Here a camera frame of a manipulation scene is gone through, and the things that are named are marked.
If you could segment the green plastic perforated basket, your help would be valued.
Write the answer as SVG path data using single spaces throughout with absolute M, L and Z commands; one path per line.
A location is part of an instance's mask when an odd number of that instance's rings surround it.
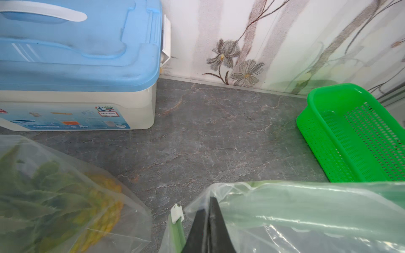
M 312 90 L 297 127 L 330 182 L 405 179 L 405 130 L 364 88 Z

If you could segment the pineapple in middle bag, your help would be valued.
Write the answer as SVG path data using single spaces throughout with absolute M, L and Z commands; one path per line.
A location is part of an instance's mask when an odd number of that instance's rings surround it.
M 72 239 L 70 253 L 84 253 L 120 220 L 122 192 L 112 179 L 90 174 L 90 183 L 59 162 L 42 163 L 28 176 L 18 169 L 20 146 L 1 158 L 1 252 L 49 253 Z

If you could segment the zip-top bag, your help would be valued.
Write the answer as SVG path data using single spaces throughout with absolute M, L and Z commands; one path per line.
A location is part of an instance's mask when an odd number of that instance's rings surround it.
M 1 252 L 138 253 L 151 225 L 150 209 L 107 171 L 1 136 Z
M 182 253 L 199 209 L 219 203 L 237 253 L 402 253 L 405 184 L 215 183 L 174 205 L 159 248 Z

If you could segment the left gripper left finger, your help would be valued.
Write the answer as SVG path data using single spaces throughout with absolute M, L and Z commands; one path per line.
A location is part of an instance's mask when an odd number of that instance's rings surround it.
M 189 232 L 186 244 L 182 249 L 183 253 L 209 253 L 210 252 L 210 215 L 211 199 L 208 206 L 196 212 L 192 228 Z

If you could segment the blue lid storage box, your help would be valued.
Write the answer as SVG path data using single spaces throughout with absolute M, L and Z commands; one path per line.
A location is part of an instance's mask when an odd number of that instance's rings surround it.
M 1 127 L 150 128 L 166 24 L 160 1 L 2 1 Z

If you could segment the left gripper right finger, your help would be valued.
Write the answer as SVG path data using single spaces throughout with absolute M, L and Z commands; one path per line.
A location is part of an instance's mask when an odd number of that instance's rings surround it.
M 236 253 L 230 239 L 219 203 L 210 198 L 208 215 L 208 253 Z

